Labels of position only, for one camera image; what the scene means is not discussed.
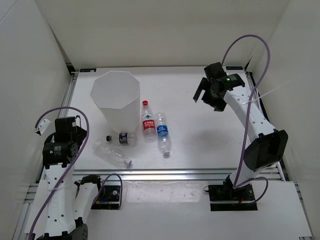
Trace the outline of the clear crushed plastic bottle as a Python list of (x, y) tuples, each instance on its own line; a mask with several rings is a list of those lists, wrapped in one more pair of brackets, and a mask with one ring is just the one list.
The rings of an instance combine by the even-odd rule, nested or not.
[(131, 166), (133, 163), (123, 151), (103, 141), (95, 141), (92, 144), (92, 149), (99, 158), (109, 163), (127, 167)]

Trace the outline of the black cap plastic bottle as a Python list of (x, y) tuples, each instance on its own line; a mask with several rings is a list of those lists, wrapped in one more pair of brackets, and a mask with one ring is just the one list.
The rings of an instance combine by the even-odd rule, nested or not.
[(137, 135), (134, 132), (116, 132), (106, 136), (106, 141), (116, 146), (135, 146)]

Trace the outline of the blue label plastic bottle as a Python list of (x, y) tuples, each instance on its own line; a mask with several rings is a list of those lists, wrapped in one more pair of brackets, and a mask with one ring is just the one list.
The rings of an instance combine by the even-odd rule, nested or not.
[(172, 141), (169, 135), (167, 118), (164, 112), (155, 115), (155, 125), (157, 130), (157, 144), (164, 157), (169, 157), (172, 148)]

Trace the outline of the red label plastic bottle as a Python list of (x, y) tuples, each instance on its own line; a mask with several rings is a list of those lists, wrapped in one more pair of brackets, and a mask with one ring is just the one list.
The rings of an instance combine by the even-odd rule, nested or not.
[(156, 140), (157, 130), (154, 114), (147, 100), (142, 101), (141, 114), (144, 140), (148, 143), (152, 143)]

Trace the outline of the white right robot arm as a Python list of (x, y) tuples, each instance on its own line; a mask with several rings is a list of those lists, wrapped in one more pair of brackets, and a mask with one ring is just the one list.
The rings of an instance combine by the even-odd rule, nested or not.
[(216, 112), (229, 106), (244, 127), (240, 162), (236, 172), (228, 177), (231, 183), (224, 188), (226, 197), (236, 200), (243, 193), (242, 187), (261, 170), (283, 158), (288, 134), (276, 129), (251, 102), (252, 93), (239, 74), (227, 74), (220, 62), (206, 66), (204, 72), (193, 100), (201, 99)]

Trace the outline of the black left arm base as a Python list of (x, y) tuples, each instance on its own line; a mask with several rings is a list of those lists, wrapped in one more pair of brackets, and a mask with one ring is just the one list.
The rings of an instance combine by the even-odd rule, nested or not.
[(120, 185), (104, 185), (91, 206), (91, 210), (119, 210), (123, 188)]

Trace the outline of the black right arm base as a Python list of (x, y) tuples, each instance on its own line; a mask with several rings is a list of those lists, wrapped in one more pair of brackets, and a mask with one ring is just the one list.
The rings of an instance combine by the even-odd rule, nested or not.
[(207, 185), (203, 188), (209, 194), (211, 212), (257, 211), (253, 186), (246, 185), (240, 190), (229, 190), (226, 185)]

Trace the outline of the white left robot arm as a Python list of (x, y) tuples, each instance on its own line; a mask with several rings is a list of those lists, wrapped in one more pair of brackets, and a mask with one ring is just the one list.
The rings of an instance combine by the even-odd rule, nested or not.
[(98, 175), (73, 180), (71, 162), (79, 154), (87, 135), (77, 126), (76, 117), (62, 117), (54, 121), (55, 132), (44, 142), (42, 163), (45, 169), (47, 219), (40, 240), (86, 240), (89, 236), (86, 219), (93, 200), (105, 194)]

